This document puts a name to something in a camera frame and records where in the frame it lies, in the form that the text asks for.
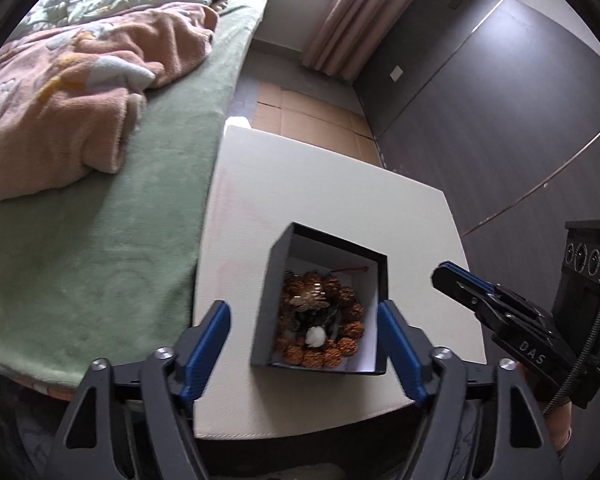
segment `brown bead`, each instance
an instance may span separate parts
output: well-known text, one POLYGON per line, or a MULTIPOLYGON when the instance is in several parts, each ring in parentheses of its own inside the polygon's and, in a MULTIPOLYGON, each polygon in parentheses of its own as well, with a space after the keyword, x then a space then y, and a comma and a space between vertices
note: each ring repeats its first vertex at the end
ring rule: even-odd
POLYGON ((365 334, 365 326, 360 321, 352 321, 342 327, 342 335, 352 339, 360 339, 365 334))
POLYGON ((327 368, 335 368, 342 362, 342 353, 337 348, 329 348, 324 353, 324 365, 327 368))
POLYGON ((290 300, 291 296, 283 292, 282 296, 280 296, 280 312, 284 312, 288 308, 290 300))
POLYGON ((315 283, 322 282, 322 276, 314 270, 310 270, 309 272, 304 273, 302 280, 308 285, 315 285, 315 283))
POLYGON ((298 366, 304 358, 304 349, 298 345, 291 345, 285 350, 284 358, 288 364, 298 366))
POLYGON ((289 296, 300 296, 302 293, 302 288, 304 287, 304 281, 300 278, 290 278, 285 281, 284 292, 286 292, 289 296))
POLYGON ((300 322, 291 311, 287 311, 283 317, 285 321, 286 330, 289 330, 290 332, 294 333, 300 330, 300 322))
POLYGON ((353 305, 356 302, 356 291, 350 286, 343 286, 338 293, 338 306, 345 308, 353 305))
POLYGON ((324 363, 324 354, 316 350, 306 350, 302 359, 302 366, 305 368, 322 368, 324 363))
POLYGON ((289 306, 297 312, 317 310, 330 306, 325 299, 320 283, 305 283, 301 287, 300 294, 291 298, 289 306))
POLYGON ((280 352, 282 354, 290 346, 291 346, 291 341, 288 337, 279 337, 279 338, 276 338, 273 348, 276 352, 280 352))
POLYGON ((365 314, 364 307, 362 305, 360 305, 359 303, 354 303, 353 305, 342 309, 342 320, 345 323, 348 323, 351 321, 360 321, 362 319, 362 316, 364 316, 364 314, 365 314))
POLYGON ((284 317, 278 318, 278 324, 276 326, 276 334, 282 334, 286 330, 286 320, 284 317))
POLYGON ((343 357, 351 357, 358 351, 358 343, 349 337, 343 337, 338 341, 338 349, 343 357))
POLYGON ((322 290, 328 299, 336 298, 340 291, 340 280, 335 276, 325 276, 322 279, 322 290))

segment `human hand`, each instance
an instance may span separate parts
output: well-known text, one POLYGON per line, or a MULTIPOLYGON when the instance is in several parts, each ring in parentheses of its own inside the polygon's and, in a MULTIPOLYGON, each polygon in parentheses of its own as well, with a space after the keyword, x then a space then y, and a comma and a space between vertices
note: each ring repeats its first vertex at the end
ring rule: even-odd
MULTIPOLYGON (((526 368, 518 363, 518 370, 520 370, 520 373, 522 373, 522 376, 526 380, 526 368)), ((546 405, 547 402, 538 401, 540 411, 544 410, 546 405)), ((544 423, 549 430, 551 443, 554 444, 556 450, 560 451, 567 445, 569 437, 571 436, 571 402, 558 406, 553 413, 544 420, 544 423)))

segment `dark gray wardrobe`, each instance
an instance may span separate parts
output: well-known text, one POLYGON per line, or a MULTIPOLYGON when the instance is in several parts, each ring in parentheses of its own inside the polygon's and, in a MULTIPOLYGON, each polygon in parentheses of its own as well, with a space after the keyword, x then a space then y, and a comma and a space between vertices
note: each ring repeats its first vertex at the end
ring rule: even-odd
MULTIPOLYGON (((600 218, 600 137, 554 174, 600 133, 600 57, 515 0, 415 0, 354 88, 387 169, 445 193, 470 270, 551 309, 564 222, 600 218)), ((565 479, 599 460, 600 392, 565 479)))

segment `camera module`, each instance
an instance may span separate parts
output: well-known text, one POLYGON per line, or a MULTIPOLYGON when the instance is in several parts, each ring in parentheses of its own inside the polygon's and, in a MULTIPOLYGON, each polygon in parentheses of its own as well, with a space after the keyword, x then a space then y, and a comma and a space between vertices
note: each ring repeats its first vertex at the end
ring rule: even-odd
POLYGON ((573 244, 567 245, 567 250, 564 253, 564 262, 569 265, 573 261, 573 244))
POLYGON ((593 276, 598 272, 600 268, 600 251, 593 249, 591 256, 589 257, 589 276, 593 276))
POLYGON ((580 244, 576 251, 576 270, 582 272, 585 263, 587 263, 587 246, 585 244, 580 244))

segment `open gift box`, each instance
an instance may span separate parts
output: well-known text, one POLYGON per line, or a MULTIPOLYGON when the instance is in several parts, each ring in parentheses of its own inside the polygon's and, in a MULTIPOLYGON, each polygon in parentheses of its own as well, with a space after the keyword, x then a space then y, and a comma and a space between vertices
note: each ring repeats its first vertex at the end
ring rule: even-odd
POLYGON ((384 374, 377 316, 387 298, 384 254, 293 223, 269 253, 251 364, 384 374), (355 299, 347 301, 352 291, 355 299), (351 354, 351 348, 357 351, 351 354))

